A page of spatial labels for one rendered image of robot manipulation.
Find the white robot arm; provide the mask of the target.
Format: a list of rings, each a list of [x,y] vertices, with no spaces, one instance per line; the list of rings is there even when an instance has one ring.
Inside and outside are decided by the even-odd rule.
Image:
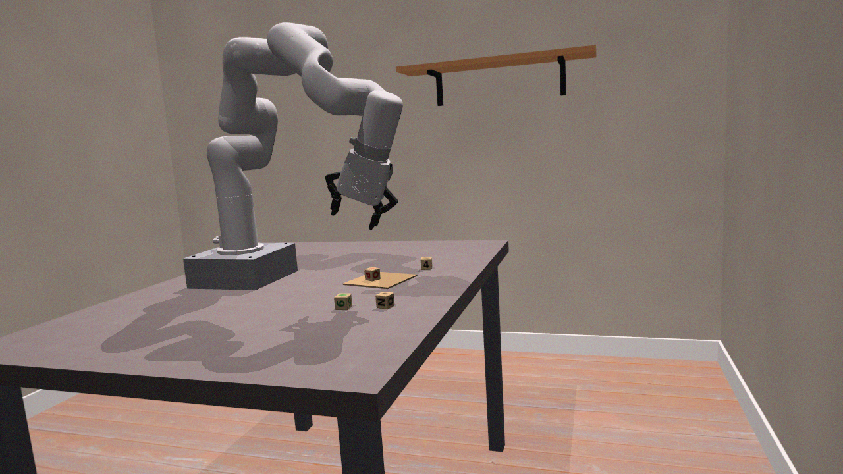
[[[264,249],[264,244],[257,243],[253,195],[243,171],[270,163],[278,116],[270,100],[256,98],[254,73],[298,73],[308,98],[322,110],[335,116],[364,114],[358,137],[350,137],[349,143],[362,158],[389,158],[402,112],[401,98],[369,79],[337,78],[329,73],[332,66],[327,38],[312,25],[280,23],[266,39],[236,37],[224,46],[219,126],[226,133],[250,135],[215,138],[207,147],[221,229],[220,237],[213,239],[219,243],[217,254]]]

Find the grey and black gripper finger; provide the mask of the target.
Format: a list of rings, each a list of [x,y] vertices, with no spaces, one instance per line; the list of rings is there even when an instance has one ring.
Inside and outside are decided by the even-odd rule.
[[[375,213],[371,216],[371,222],[369,225],[369,229],[371,230],[373,229],[373,227],[377,227],[377,224],[379,224],[381,214],[389,212],[389,210],[391,210],[391,208],[393,208],[398,202],[397,198],[393,195],[393,193],[391,193],[391,191],[389,191],[387,187],[385,187],[383,195],[387,198],[387,200],[389,200],[389,203],[383,206],[382,202],[380,201],[377,206],[373,206]]]
[[[341,194],[337,192],[337,187],[335,187],[335,184],[333,182],[333,180],[339,179],[340,174],[341,172],[325,175],[329,193],[331,193],[331,197],[333,198],[331,202],[331,208],[329,208],[332,210],[331,215],[335,215],[335,213],[339,212],[339,207],[341,203]]]

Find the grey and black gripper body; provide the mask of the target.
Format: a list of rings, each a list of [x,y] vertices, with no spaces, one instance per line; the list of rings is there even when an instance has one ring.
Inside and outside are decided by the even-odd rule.
[[[352,148],[342,166],[337,192],[369,206],[377,206],[383,200],[390,169],[391,160],[362,158]]]

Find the tan flat mat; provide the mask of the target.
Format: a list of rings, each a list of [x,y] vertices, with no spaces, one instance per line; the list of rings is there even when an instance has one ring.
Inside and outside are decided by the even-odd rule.
[[[396,285],[398,285],[398,283],[403,283],[404,281],[408,281],[413,277],[417,277],[418,274],[380,272],[380,276],[381,279],[377,281],[366,281],[364,275],[361,277],[356,277],[352,281],[345,282],[343,283],[343,285],[389,289],[395,287]]]

